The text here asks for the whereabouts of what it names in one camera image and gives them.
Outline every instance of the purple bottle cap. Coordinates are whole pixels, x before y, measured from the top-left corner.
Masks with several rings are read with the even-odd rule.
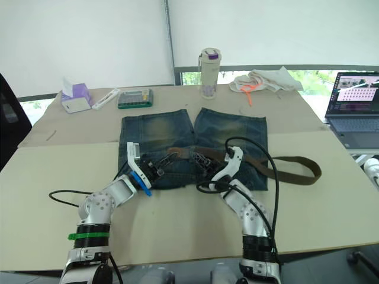
[[[208,51],[206,50],[205,53],[207,53],[208,59],[214,60],[214,59],[219,59],[219,54],[217,53],[217,50],[213,50],[214,53],[209,54]]]

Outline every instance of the denim shorts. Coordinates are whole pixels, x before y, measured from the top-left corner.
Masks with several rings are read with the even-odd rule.
[[[127,161],[127,142],[140,144],[141,161],[158,161],[167,155],[170,147],[209,147],[224,151],[224,142],[231,136],[244,136],[258,142],[267,149],[266,118],[224,114],[202,108],[194,127],[187,110],[163,114],[124,117],[121,123],[118,149],[118,169]],[[231,145],[239,146],[256,159],[265,157],[251,143],[233,140]],[[125,166],[122,173],[129,171]],[[153,189],[172,189],[204,180],[203,170],[190,158],[177,160],[164,168],[165,174],[153,184]],[[267,179],[251,165],[242,162],[234,176],[250,190],[267,190]]]

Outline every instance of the beige tabletop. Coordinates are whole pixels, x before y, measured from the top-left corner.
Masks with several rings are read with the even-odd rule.
[[[151,108],[118,109],[117,100],[113,99],[99,111],[90,109],[74,114],[68,114],[63,109],[58,94],[19,147],[118,142],[122,117],[183,108],[187,109],[192,122],[204,107],[228,114],[267,117],[269,133],[327,129],[296,91],[253,92],[253,106],[250,107],[244,93],[232,92],[227,85],[219,85],[216,99],[210,101],[200,97],[197,86],[165,86],[152,89],[154,102]],[[110,90],[91,90],[93,100],[99,100]]]
[[[277,244],[281,254],[379,242],[379,192],[330,131],[269,134],[275,155],[307,156],[321,166],[311,186],[280,184]],[[0,173],[0,270],[62,269],[79,221],[77,209],[50,191],[100,191],[117,170],[117,143],[23,147]],[[309,174],[278,163],[282,170]],[[274,183],[256,192],[268,208]],[[79,203],[82,195],[63,194]],[[237,215],[194,186],[143,193],[116,209],[111,250],[119,265],[242,254]]]
[[[91,91],[95,99],[108,89]],[[153,88],[151,108],[124,109],[115,100],[102,110],[67,114],[59,97],[33,127],[0,173],[0,270],[62,269],[79,221],[74,207],[53,202],[51,191],[100,191],[117,171],[121,118],[186,108],[192,121],[201,107],[267,117],[270,153],[309,157],[322,177],[311,186],[281,183],[277,224],[280,253],[335,249],[379,242],[379,193],[348,152],[297,92],[246,95],[219,86],[216,100],[197,87]],[[278,163],[281,170],[309,174]],[[256,197],[268,208],[274,183]],[[81,195],[62,195],[79,203]],[[214,195],[194,186],[139,194],[115,211],[111,249],[119,265],[240,256],[241,225]]]

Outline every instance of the tissue box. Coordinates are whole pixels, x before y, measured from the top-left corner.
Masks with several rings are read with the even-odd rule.
[[[72,96],[62,92],[61,103],[69,114],[91,109],[91,95],[87,86],[84,83],[73,85]]]

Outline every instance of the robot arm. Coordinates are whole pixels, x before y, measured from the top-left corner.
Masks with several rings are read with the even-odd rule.
[[[170,163],[173,156],[165,157],[158,168],[152,162],[143,163],[139,168],[135,162],[139,159],[139,145],[128,142],[127,153],[131,171],[112,181],[102,191],[87,196],[80,204],[81,221],[76,233],[69,235],[69,240],[74,241],[74,248],[69,252],[59,283],[112,283],[112,271],[107,265],[112,214],[135,196],[138,189],[150,196],[151,184],[164,174],[160,167]]]
[[[239,180],[232,179],[238,172],[243,152],[240,147],[231,147],[233,157],[226,154],[227,166],[212,178],[212,181],[222,180],[236,186],[245,193],[259,207],[260,211],[272,226],[272,215],[265,206],[257,201],[251,191]],[[276,251],[270,239],[269,229],[266,227],[260,212],[239,192],[229,191],[220,193],[220,197],[239,216],[242,222],[243,258],[240,270],[244,278],[237,283],[281,283],[280,266],[275,257]]]

